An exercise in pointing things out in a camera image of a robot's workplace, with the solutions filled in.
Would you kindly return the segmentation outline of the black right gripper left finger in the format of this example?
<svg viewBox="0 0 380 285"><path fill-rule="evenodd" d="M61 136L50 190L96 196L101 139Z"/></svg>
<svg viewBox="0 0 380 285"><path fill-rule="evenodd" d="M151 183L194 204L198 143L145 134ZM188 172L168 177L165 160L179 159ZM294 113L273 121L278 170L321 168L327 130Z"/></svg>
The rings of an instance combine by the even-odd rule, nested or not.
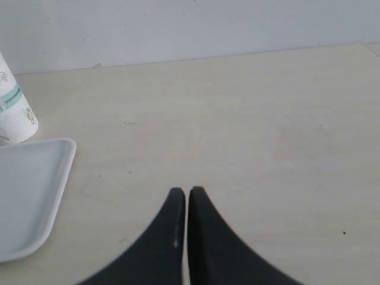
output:
<svg viewBox="0 0 380 285"><path fill-rule="evenodd" d="M117 259L82 284L182 284L186 198L172 188L154 220Z"/></svg>

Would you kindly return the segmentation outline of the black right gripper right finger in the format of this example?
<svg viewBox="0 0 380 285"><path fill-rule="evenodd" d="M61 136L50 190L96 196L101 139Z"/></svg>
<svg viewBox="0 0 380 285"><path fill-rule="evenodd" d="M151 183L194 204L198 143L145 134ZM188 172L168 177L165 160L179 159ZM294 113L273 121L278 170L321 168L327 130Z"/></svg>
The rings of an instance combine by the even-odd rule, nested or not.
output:
<svg viewBox="0 0 380 285"><path fill-rule="evenodd" d="M240 239L201 186L189 194L188 265L191 284L299 284Z"/></svg>

